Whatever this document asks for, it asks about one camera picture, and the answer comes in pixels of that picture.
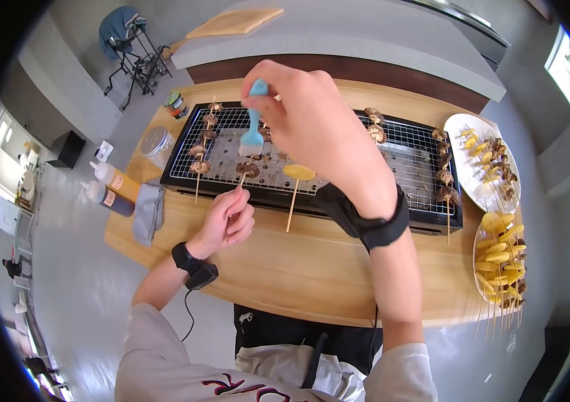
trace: wire grill rack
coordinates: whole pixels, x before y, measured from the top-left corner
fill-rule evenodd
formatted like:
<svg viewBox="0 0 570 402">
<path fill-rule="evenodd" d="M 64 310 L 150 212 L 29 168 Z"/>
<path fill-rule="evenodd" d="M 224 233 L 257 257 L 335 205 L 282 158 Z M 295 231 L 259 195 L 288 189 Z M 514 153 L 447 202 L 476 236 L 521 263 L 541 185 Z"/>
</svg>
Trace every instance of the wire grill rack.
<svg viewBox="0 0 570 402">
<path fill-rule="evenodd" d="M 200 132 L 207 128 L 203 117 L 209 109 L 194 110 L 197 116 L 191 127 L 184 133 L 183 140 L 178 144 L 175 160 L 171 166 L 169 176 L 177 179 L 196 180 L 197 175 L 189 172 L 189 167 L 195 157 L 189 156 L 189 149 L 202 143 Z M 359 115 L 363 125 L 368 126 L 371 121 L 368 117 Z M 236 184 L 241 174 L 236 173 L 235 166 L 239 162 L 248 161 L 248 158 L 239 156 L 240 137 L 250 125 L 249 114 L 246 108 L 224 108 L 214 112 L 218 118 L 215 126 L 210 127 L 217 133 L 215 140 L 207 140 L 207 153 L 204 160 L 211 165 L 211 170 L 201 175 L 200 180 L 217 183 Z M 386 155 L 387 164 L 393 170 L 397 183 L 405 192 L 411 210 L 420 210 L 446 214 L 446 205 L 437 203 L 435 193 L 440 187 L 434 180 L 437 171 L 437 142 L 431 137 L 432 130 L 417 125 L 407 124 L 386 119 L 379 123 L 386 133 L 386 142 L 377 144 L 381 153 Z M 285 165 L 296 163 L 289 159 L 271 143 L 263 145 L 263 157 L 254 161 L 261 173 L 254 179 L 245 178 L 244 186 L 263 189 L 276 189 L 283 192 L 293 192 L 295 181 L 282 173 Z M 316 189 L 327 183 L 318 175 L 310 181 L 301 181 L 298 192 L 314 196 Z M 450 207 L 450 214 L 454 214 L 454 207 Z"/>
</svg>

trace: hand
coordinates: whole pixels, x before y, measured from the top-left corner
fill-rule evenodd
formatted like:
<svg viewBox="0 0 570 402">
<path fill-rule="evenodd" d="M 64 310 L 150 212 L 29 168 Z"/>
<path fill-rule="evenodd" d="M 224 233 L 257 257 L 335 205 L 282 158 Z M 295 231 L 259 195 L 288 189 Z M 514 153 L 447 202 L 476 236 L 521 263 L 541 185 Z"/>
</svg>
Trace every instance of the hand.
<svg viewBox="0 0 570 402">
<path fill-rule="evenodd" d="M 207 211 L 205 224 L 186 247 L 199 260 L 245 240 L 254 227 L 254 207 L 247 203 L 249 191 L 238 187 L 219 194 Z"/>
<path fill-rule="evenodd" d="M 269 95 L 247 97 L 257 78 Z M 245 76 L 241 96 L 243 106 L 262 112 L 276 147 L 341 189 L 362 217 L 393 216 L 394 174 L 329 74 L 263 60 Z"/>
</svg>

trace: gray floor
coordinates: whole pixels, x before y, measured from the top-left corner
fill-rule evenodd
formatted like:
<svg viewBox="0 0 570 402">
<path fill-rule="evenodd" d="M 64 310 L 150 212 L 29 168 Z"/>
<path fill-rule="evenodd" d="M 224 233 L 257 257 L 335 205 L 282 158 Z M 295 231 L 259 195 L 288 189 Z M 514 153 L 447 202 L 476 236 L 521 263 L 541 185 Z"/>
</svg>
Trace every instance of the gray floor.
<svg viewBox="0 0 570 402">
<path fill-rule="evenodd" d="M 111 139 L 110 162 L 124 169 L 163 93 L 188 85 L 184 71 L 163 80 L 155 97 L 137 94 Z M 550 212 L 535 165 L 535 150 L 509 96 L 491 102 L 482 113 L 498 123 L 519 165 L 523 220 L 529 264 L 523 326 L 496 334 L 494 341 L 473 339 L 475 324 L 425 331 L 434 381 L 442 401 L 516 401 L 544 353 L 544 326 L 551 312 L 553 240 Z M 112 401 L 121 358 L 128 307 L 146 268 L 106 246 L 108 211 L 82 195 L 80 181 L 90 180 L 94 147 L 87 145 L 72 170 L 48 168 L 33 228 L 33 298 L 48 350 L 78 401 Z M 184 291 L 163 310 L 178 334 L 191 321 Z M 233 365 L 232 305 L 198 292 L 189 297 L 196 318 L 185 342 L 195 363 Z"/>
</svg>

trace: gray countertop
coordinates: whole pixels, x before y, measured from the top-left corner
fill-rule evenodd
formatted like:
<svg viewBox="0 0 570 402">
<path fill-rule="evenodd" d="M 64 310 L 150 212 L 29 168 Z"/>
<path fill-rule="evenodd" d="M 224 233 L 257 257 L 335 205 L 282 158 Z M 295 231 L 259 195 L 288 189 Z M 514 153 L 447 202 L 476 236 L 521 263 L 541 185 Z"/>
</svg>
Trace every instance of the gray countertop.
<svg viewBox="0 0 570 402">
<path fill-rule="evenodd" d="M 249 0 L 226 11 L 274 6 L 284 12 L 247 34 L 189 39 L 171 57 L 174 65 L 284 53 L 339 55 L 423 71 L 497 102 L 506 93 L 452 23 L 416 7 L 381 0 Z"/>
</svg>

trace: black shorts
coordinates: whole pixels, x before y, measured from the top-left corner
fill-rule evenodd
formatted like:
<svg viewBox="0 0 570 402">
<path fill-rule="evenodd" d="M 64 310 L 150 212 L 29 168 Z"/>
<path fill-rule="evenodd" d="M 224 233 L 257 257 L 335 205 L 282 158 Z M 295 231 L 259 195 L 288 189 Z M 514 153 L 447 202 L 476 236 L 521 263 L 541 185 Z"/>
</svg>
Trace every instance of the black shorts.
<svg viewBox="0 0 570 402">
<path fill-rule="evenodd" d="M 339 361 L 350 363 L 365 375 L 370 374 L 370 357 L 374 356 L 383 343 L 381 328 L 321 324 L 265 313 L 238 304 L 233 305 L 233 325 L 236 327 L 236 354 L 241 347 L 316 347 L 325 333 L 327 339 L 322 342 L 321 353 L 336 356 Z"/>
</svg>

